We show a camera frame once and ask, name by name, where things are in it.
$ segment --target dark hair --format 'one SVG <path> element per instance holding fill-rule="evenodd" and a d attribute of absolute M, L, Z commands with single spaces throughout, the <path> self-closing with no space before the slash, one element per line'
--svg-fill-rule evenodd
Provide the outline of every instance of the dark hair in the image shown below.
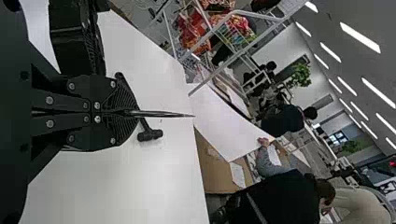
<path fill-rule="evenodd" d="M 267 65 L 265 66 L 267 67 L 268 70 L 274 71 L 276 69 L 276 63 L 274 61 L 267 63 Z"/>
<path fill-rule="evenodd" d="M 304 116 L 308 119 L 316 119 L 318 117 L 318 111 L 313 106 L 309 106 L 304 110 Z"/>
<path fill-rule="evenodd" d="M 320 199 L 325 199 L 324 204 L 329 206 L 335 198 L 335 188 L 325 179 L 316 179 L 312 174 L 305 174 L 305 178 L 314 181 Z"/>

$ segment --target hand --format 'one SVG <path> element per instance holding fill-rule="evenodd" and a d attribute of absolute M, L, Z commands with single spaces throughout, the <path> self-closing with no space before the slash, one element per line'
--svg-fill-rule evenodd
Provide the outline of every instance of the hand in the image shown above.
<path fill-rule="evenodd" d="M 267 138 L 259 138 L 257 141 L 262 145 L 262 147 L 269 147 L 270 146 L 270 141 L 268 141 Z"/>

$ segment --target cardboard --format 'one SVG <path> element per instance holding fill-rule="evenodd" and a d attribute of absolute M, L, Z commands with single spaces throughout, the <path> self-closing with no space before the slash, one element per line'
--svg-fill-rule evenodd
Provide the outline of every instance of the cardboard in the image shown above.
<path fill-rule="evenodd" d="M 233 182 L 230 164 L 220 156 L 196 129 L 195 139 L 205 193 L 231 194 L 240 190 L 241 188 Z M 243 167 L 246 186 L 253 185 L 253 179 L 245 158 L 239 158 L 233 162 Z"/>

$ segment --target white paper sheet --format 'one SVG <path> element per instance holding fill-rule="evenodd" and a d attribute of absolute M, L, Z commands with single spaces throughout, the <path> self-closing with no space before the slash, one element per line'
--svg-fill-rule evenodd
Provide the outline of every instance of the white paper sheet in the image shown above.
<path fill-rule="evenodd" d="M 282 162 L 280 162 L 279 156 L 277 155 L 276 148 L 274 145 L 271 145 L 267 148 L 268 157 L 273 165 L 281 166 Z"/>
<path fill-rule="evenodd" d="M 233 182 L 242 189 L 247 187 L 245 182 L 244 168 L 236 163 L 230 162 L 231 174 Z"/>
<path fill-rule="evenodd" d="M 274 137 L 256 127 L 223 102 L 208 86 L 190 97 L 194 126 L 227 162 L 260 147 L 257 139 Z"/>

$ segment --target dark jacket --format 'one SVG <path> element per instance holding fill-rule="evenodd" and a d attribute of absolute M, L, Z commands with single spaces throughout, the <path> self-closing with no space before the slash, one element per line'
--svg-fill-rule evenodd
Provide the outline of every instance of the dark jacket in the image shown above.
<path fill-rule="evenodd" d="M 280 137 L 286 132 L 298 132 L 304 127 L 302 113 L 298 106 L 285 105 L 279 113 L 262 120 L 262 129 L 273 137 Z"/>
<path fill-rule="evenodd" d="M 239 197 L 240 203 L 230 223 L 260 223 L 251 207 L 247 193 L 257 204 L 268 224 L 318 224 L 320 222 L 316 182 L 297 170 L 270 176 L 259 184 L 237 192 L 233 197 Z"/>

